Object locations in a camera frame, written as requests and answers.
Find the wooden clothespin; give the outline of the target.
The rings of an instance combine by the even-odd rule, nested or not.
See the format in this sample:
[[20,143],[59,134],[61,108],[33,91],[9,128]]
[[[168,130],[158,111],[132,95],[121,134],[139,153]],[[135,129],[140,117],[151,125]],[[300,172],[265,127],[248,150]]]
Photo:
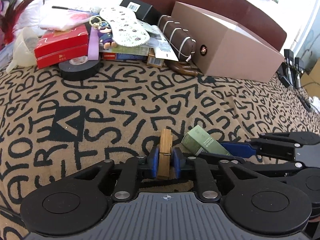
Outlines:
[[157,179],[168,179],[170,177],[170,160],[173,136],[170,129],[161,131],[159,142],[159,161]]

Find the small green box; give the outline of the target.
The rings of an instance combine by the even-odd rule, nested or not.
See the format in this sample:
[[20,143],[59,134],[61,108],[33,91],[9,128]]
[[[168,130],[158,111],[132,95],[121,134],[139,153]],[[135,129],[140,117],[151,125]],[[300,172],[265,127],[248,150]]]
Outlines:
[[211,135],[199,125],[195,126],[185,134],[181,144],[195,156],[204,152],[231,155],[218,141],[211,137]]

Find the brown wooden hand ornament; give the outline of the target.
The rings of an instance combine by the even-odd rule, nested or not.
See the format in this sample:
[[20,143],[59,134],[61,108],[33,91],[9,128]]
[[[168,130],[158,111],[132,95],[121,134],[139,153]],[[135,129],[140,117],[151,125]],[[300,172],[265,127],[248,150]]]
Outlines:
[[187,63],[165,60],[165,65],[173,72],[185,76],[200,76],[202,73]]

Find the cardboard carton on right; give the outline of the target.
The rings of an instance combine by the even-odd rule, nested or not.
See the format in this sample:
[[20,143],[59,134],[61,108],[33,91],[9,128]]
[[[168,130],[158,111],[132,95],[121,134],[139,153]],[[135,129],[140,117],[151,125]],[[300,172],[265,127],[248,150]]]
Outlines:
[[304,73],[301,78],[302,87],[310,97],[320,97],[320,60],[318,59],[315,66],[309,74]]

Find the large brown cardboard box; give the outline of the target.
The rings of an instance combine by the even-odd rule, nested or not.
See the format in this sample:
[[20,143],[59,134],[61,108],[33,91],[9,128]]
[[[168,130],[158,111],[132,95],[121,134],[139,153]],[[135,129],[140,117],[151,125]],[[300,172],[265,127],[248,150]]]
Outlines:
[[284,61],[265,40],[225,16],[182,2],[171,15],[195,39],[192,61],[206,76],[268,82]]

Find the patterned letter table mat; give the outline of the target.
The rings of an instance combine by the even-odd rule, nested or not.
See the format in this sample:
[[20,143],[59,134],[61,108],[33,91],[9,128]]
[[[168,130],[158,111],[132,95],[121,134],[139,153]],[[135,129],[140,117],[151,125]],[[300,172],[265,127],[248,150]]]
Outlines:
[[218,141],[244,141],[319,133],[319,114],[276,77],[185,77],[139,61],[106,61],[76,82],[57,67],[1,71],[1,239],[28,233],[18,214],[29,192],[105,159],[147,154],[165,128],[179,145],[198,125]]

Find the brown striped pouch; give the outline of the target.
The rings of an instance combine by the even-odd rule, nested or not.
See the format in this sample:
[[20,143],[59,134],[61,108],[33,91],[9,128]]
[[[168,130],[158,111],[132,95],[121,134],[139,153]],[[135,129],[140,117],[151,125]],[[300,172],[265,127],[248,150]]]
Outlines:
[[180,21],[169,15],[162,15],[157,24],[163,33],[179,61],[188,62],[195,54],[196,40],[188,29],[185,29]]

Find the black tape roll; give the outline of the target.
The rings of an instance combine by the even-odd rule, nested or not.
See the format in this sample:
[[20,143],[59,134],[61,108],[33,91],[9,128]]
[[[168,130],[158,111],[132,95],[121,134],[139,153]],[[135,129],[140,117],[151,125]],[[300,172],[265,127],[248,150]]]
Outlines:
[[59,63],[60,75],[67,81],[84,81],[94,77],[102,67],[100,60],[81,56]]

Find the white floral insole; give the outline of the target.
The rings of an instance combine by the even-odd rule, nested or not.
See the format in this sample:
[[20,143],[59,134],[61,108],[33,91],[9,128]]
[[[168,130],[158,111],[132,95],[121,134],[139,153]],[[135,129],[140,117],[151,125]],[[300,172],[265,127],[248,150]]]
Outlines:
[[146,44],[150,35],[138,22],[135,12],[122,6],[106,7],[99,15],[111,26],[114,41],[124,47]]

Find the black product box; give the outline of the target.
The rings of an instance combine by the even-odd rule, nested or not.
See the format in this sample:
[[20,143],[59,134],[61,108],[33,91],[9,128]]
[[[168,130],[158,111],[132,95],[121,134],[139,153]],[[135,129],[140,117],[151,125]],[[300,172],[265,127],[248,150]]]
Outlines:
[[122,0],[120,6],[134,11],[138,20],[150,25],[158,25],[161,13],[152,5],[139,0]]

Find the flat red box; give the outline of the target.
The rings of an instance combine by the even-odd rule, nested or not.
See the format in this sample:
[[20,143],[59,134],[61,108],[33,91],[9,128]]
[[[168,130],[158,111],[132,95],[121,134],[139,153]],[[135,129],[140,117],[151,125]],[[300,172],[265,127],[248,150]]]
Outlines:
[[39,69],[86,56],[88,31],[84,24],[66,31],[47,31],[38,41],[34,53]]

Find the dark wooden board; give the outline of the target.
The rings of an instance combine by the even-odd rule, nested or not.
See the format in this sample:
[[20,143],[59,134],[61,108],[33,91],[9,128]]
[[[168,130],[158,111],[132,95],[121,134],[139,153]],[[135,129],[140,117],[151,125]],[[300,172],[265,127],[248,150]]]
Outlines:
[[248,28],[276,50],[281,50],[287,34],[267,13],[247,0],[140,0],[170,15],[176,2],[187,3],[234,20]]

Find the translucent plastic funnel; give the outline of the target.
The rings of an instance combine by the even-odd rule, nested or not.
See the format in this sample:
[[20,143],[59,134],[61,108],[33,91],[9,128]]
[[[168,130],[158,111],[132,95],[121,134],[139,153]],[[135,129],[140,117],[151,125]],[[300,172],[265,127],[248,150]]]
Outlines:
[[6,68],[9,74],[16,67],[32,67],[37,64],[34,49],[39,38],[31,27],[24,27],[14,42],[13,58]]

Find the purple doll keychain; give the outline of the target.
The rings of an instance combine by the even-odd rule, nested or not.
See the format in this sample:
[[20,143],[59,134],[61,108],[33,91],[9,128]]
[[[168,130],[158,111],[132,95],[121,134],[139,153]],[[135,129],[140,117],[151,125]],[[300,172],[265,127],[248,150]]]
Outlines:
[[116,48],[117,43],[113,39],[111,26],[100,16],[92,16],[89,24],[98,32],[99,43],[103,45],[103,50]]

